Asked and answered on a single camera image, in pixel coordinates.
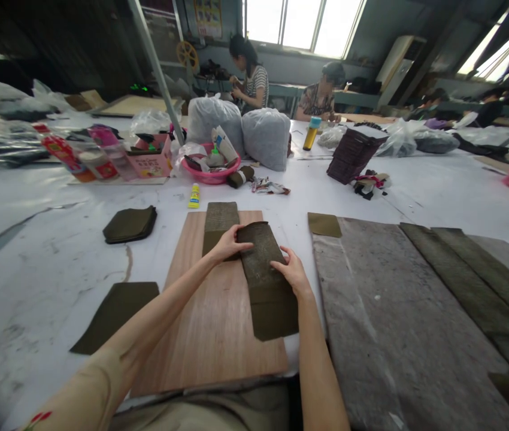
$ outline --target poster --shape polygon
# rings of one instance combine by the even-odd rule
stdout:
[[[223,36],[221,1],[195,0],[196,26],[201,37],[221,39]]]

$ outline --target yellow glue bottle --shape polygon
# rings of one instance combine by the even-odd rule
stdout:
[[[199,184],[195,183],[193,184],[193,190],[190,193],[189,208],[198,208],[200,198],[201,193],[199,191]]]
[[[308,132],[307,137],[304,139],[304,145],[302,146],[302,149],[305,151],[310,151],[310,149],[313,147],[314,139],[316,137],[316,133],[319,131],[320,123],[321,123],[320,117],[311,117],[310,118],[310,124],[308,125]]]

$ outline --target hand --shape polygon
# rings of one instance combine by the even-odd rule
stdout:
[[[237,242],[237,231],[242,227],[244,226],[241,224],[232,226],[220,237],[217,245],[208,252],[217,264],[239,251],[248,250],[255,246],[252,242]]]
[[[231,91],[232,95],[235,96],[237,99],[242,99],[244,97],[244,93],[241,91],[240,88],[234,87]]]
[[[292,286],[292,290],[297,298],[299,298],[300,295],[307,293],[312,295],[313,291],[310,289],[310,283],[308,282],[308,278],[304,272],[300,258],[288,247],[283,247],[281,245],[280,249],[287,254],[287,256],[284,257],[286,265],[272,261],[271,266],[284,275],[286,281],[288,281]]]

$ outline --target white table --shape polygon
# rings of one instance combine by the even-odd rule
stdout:
[[[120,130],[129,125],[129,120],[86,116],[57,124],[85,127],[93,122]],[[235,201],[239,210],[262,210],[279,244],[293,248],[302,259],[322,319],[309,211],[382,223],[459,227],[467,234],[509,242],[509,188],[501,183],[502,176],[482,169],[470,154],[373,159],[369,168],[388,173],[392,185],[387,196],[367,201],[326,175],[329,160],[297,160],[330,154],[317,145],[302,151],[305,128],[306,123],[292,122],[295,157],[289,159],[286,172],[256,168],[257,176],[269,176],[290,188],[289,196],[254,195],[248,186],[235,190],[203,184],[198,211],[220,201]],[[35,211],[79,202],[36,215],[0,251],[0,424],[7,419],[2,429],[10,430],[84,362],[85,356],[68,350],[113,283],[128,278],[156,281],[164,288],[184,219],[192,211],[187,201],[193,181],[182,176],[163,186],[66,186],[68,176],[60,167],[0,171],[0,177],[0,210],[23,206]],[[149,205],[158,210],[150,237],[105,244],[101,230],[114,213]],[[285,344],[295,372],[298,335],[286,338]]]

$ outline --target red bottle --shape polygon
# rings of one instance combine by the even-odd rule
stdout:
[[[60,136],[56,136],[42,123],[33,124],[33,128],[41,134],[41,145],[57,157],[67,170],[82,183],[96,179],[95,175],[73,154],[71,146]]]

